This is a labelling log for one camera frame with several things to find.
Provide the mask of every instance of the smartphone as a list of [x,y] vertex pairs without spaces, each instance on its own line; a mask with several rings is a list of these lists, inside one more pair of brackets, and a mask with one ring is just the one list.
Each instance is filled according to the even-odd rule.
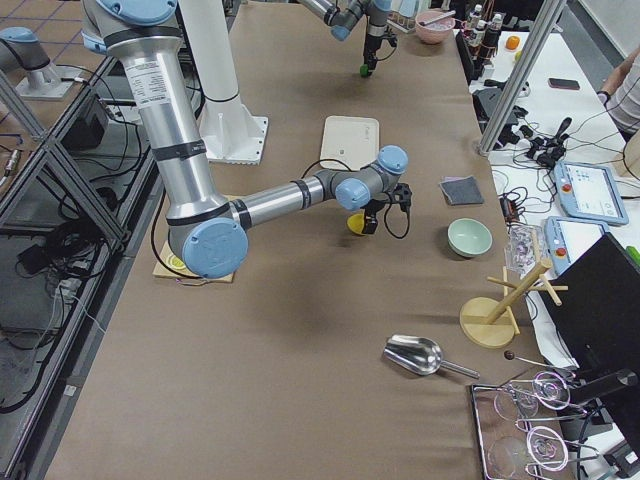
[[566,78],[550,78],[549,86],[565,90],[580,90],[580,84],[576,80],[568,80]]

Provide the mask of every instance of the warning label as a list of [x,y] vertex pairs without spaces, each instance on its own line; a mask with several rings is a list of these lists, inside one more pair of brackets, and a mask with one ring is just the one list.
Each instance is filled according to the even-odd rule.
[[138,108],[169,103],[171,97],[158,62],[145,62],[126,69]]

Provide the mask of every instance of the green bowl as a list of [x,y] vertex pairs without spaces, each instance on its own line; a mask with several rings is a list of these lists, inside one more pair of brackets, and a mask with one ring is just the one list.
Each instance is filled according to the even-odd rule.
[[458,255],[477,257],[491,248],[493,239],[487,227],[472,218],[459,218],[449,225],[449,246]]

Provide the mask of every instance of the bowl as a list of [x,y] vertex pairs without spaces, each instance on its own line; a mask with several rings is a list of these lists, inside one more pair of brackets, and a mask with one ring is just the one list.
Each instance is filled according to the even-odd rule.
[[443,18],[426,27],[420,25],[420,22],[429,21],[443,13],[442,10],[425,10],[416,15],[416,33],[424,43],[429,45],[441,43],[453,31],[453,27],[456,25],[453,17]]
[[489,229],[472,218],[459,218],[451,222],[447,237],[451,249],[466,258],[482,255],[493,243]]

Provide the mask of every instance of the white wall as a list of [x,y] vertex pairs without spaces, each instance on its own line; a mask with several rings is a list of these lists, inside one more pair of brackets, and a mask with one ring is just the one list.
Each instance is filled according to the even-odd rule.
[[624,56],[640,46],[640,0],[579,0]]

